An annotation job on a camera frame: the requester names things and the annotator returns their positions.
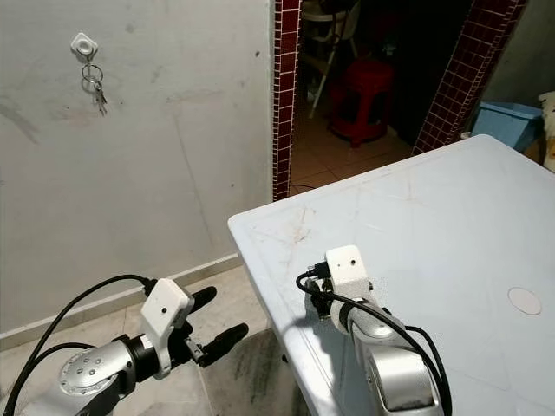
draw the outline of doorway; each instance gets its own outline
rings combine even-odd
[[[364,24],[355,34],[358,59],[382,60],[395,67],[394,99],[386,134],[351,149],[328,129],[331,103],[326,90],[314,118],[307,117],[310,97],[305,78],[299,77],[298,59],[304,45],[303,6],[298,0],[276,1],[274,199],[458,140],[525,3],[466,0],[449,7],[440,0],[362,3],[359,19]],[[336,75],[350,65],[348,53],[348,49],[343,55],[338,52]]]

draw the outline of tiled floor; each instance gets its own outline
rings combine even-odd
[[[293,136],[290,195],[306,192],[311,187],[318,188],[410,156],[411,146],[399,139],[392,129],[380,139],[352,149],[349,142],[339,139],[328,130],[328,121],[322,114],[325,114],[325,111],[318,109],[311,120],[304,104],[300,104]]]
[[[243,416],[279,414],[308,416],[292,373],[281,361],[281,351],[252,291],[245,270],[229,270],[187,287],[191,292],[213,285],[218,296],[190,316],[192,336],[207,344],[225,329],[246,322],[250,331],[226,357],[200,369],[191,362],[172,371],[162,381],[140,383],[135,392],[114,410],[115,416]],[[121,334],[135,336],[140,331],[141,305],[114,312],[52,336],[49,346],[66,341],[101,345]],[[34,342],[0,353],[0,410]],[[45,391],[56,378],[60,366],[75,350],[54,354],[36,369],[23,389],[18,412]]]

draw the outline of blue container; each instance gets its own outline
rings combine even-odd
[[[513,102],[482,101],[472,136],[489,134],[524,152],[540,133],[541,109]]]

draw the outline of chair leg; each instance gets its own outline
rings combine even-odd
[[[349,44],[350,44],[350,49],[353,51],[353,55],[355,56],[355,59],[358,58],[358,51],[356,50],[355,41],[353,40],[352,37],[349,39]]]
[[[336,57],[336,50],[337,44],[334,45],[333,49],[331,50],[330,57],[328,58],[328,64],[326,66],[325,71],[323,71],[322,80],[320,81],[320,86],[318,87],[318,91],[316,92],[316,97],[314,97],[314,102],[312,103],[312,109],[310,110],[309,119],[314,117],[314,112],[316,111],[316,107],[318,102],[320,101],[320,95],[322,95],[323,85],[326,83],[326,79],[328,78],[328,73],[331,68],[331,64],[333,63],[333,59]]]

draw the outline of white baseboard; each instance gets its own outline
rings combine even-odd
[[[189,270],[182,271],[176,275],[169,276],[179,286],[184,287],[196,283],[207,277],[217,275],[223,271],[233,269],[242,264],[241,258],[237,254],[222,257],[210,263],[202,264]],[[85,321],[110,314],[116,310],[144,301],[141,288],[130,289],[113,296],[105,297],[96,302],[91,302],[74,309],[71,309],[65,318],[58,324],[55,332],[62,329],[74,327]],[[26,342],[37,340],[44,333],[48,325],[55,320],[51,316],[41,321],[32,322],[19,328],[12,329],[0,334],[0,351],[22,345]]]

